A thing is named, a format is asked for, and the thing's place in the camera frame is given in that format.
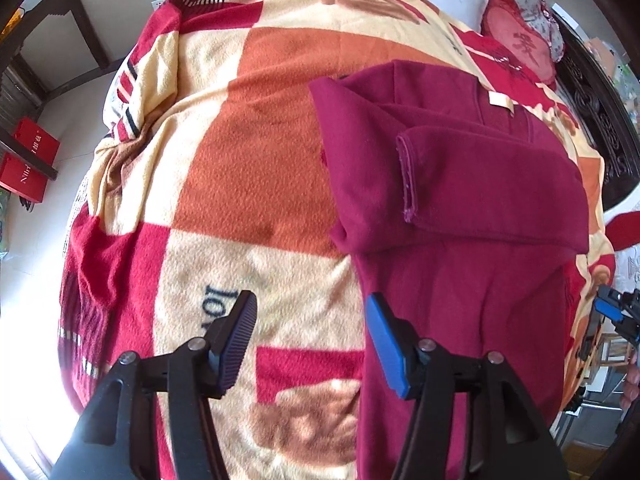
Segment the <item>maroon fleece garment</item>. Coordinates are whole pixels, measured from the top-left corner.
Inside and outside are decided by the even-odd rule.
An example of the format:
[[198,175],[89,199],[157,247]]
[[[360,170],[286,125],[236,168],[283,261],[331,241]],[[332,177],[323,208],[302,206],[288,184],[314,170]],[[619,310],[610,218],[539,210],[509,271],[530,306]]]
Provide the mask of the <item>maroon fleece garment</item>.
[[365,295],[459,356],[501,352],[546,422],[559,413],[587,197],[562,143],[462,70],[408,61],[310,86]]

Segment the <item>white chair with red cloth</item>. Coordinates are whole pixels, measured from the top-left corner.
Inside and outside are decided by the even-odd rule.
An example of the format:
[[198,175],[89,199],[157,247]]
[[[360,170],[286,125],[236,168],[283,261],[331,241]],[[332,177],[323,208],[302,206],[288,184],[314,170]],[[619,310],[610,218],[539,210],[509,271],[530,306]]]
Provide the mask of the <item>white chair with red cloth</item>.
[[639,216],[638,210],[618,214],[608,222],[605,230],[614,248],[613,287],[622,292],[639,288]]

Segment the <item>dark carved wooden headboard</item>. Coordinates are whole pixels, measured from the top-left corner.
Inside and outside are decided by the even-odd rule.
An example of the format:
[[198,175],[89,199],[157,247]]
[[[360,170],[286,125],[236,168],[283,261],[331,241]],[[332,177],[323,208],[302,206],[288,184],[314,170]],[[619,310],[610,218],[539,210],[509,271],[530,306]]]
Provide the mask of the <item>dark carved wooden headboard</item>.
[[639,184],[639,136],[623,100],[604,69],[570,23],[560,14],[565,51],[556,63],[556,80],[570,98],[590,145],[604,159],[603,206],[623,203]]

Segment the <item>patchwork love fleece blanket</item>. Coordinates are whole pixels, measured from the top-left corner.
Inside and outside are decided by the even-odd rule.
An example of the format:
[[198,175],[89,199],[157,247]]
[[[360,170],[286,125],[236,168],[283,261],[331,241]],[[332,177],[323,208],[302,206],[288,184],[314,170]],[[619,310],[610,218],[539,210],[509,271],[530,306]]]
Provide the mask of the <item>patchwork love fleece blanket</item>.
[[394,61],[476,77],[494,104],[541,120],[578,167],[589,248],[572,278],[555,418],[567,408],[615,263],[603,159],[550,84],[427,0],[165,0],[114,79],[110,131],[70,227],[58,359],[80,416],[123,353],[174,352],[249,290],[257,318],[238,378],[209,402],[225,479],[396,479],[413,404],[387,385],[370,295],[332,240],[310,93],[316,79]]

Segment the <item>red gift box lower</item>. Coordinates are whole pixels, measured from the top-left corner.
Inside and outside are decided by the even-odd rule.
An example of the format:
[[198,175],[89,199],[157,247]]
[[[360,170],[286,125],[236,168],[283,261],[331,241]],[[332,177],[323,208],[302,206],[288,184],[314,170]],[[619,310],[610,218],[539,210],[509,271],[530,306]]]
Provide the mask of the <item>red gift box lower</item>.
[[32,169],[21,159],[10,153],[3,155],[0,170],[2,188],[32,203],[40,204],[43,201],[47,182],[46,176]]

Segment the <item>red gift box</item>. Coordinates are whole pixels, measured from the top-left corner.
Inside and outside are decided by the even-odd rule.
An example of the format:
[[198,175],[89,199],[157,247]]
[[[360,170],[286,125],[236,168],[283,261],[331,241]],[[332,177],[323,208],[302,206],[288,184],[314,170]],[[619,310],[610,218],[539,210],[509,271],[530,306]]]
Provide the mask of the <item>red gift box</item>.
[[0,170],[2,188],[32,203],[40,204],[43,201],[47,182],[46,176],[32,169],[21,159],[10,153],[3,155]]
[[51,136],[36,122],[28,117],[23,117],[17,123],[13,136],[15,140],[43,162],[53,165],[60,148],[60,141]]

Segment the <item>red heart cushion right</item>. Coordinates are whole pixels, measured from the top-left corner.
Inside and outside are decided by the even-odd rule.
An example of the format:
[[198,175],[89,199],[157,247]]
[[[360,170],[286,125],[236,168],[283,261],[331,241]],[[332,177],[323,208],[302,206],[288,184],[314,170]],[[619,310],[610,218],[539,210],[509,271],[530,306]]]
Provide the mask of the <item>red heart cushion right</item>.
[[489,0],[482,32],[500,42],[539,81],[554,84],[555,67],[548,42],[526,24],[515,0]]

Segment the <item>red gift box upper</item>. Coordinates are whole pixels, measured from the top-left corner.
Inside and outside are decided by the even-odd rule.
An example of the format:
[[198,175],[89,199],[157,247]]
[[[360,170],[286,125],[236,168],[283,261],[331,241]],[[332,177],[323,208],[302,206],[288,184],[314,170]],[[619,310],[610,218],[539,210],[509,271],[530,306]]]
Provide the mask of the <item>red gift box upper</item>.
[[51,136],[36,122],[28,117],[23,117],[17,123],[13,136],[15,140],[43,162],[53,165],[60,148],[60,141]]

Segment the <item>dark wooden side table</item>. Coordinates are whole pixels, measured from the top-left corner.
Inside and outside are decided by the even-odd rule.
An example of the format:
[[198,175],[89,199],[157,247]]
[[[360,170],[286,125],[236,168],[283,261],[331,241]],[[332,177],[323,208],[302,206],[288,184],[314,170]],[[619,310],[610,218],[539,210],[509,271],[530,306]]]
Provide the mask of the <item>dark wooden side table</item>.
[[1,40],[1,69],[26,75],[35,108],[114,72],[120,59],[104,47],[82,0],[41,0]]

